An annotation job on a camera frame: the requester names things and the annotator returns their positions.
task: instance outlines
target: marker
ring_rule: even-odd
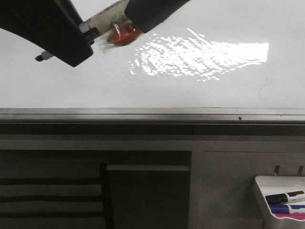
[[[299,220],[305,219],[305,214],[275,214],[275,216],[279,218],[290,217]]]
[[[272,213],[305,214],[305,205],[269,204]]]
[[[268,204],[286,204],[305,201],[305,192],[288,192],[266,196]]]

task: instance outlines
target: white backdrop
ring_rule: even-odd
[[[83,20],[114,0],[73,0]],[[76,68],[0,30],[1,108],[305,108],[305,1],[191,0]]]

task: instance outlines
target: pink marker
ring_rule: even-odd
[[[294,219],[303,220],[305,219],[305,214],[275,214],[276,217],[283,218],[283,217],[290,217]]]

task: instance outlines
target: black marker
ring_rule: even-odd
[[[301,202],[301,201],[305,201],[305,192],[297,191],[297,192],[269,195],[266,196],[266,200],[268,204],[287,204],[287,203]]]

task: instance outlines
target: white whiteboard surface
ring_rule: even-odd
[[[113,0],[73,0],[83,20]],[[0,30],[1,108],[305,108],[304,0],[190,0],[76,68]]]

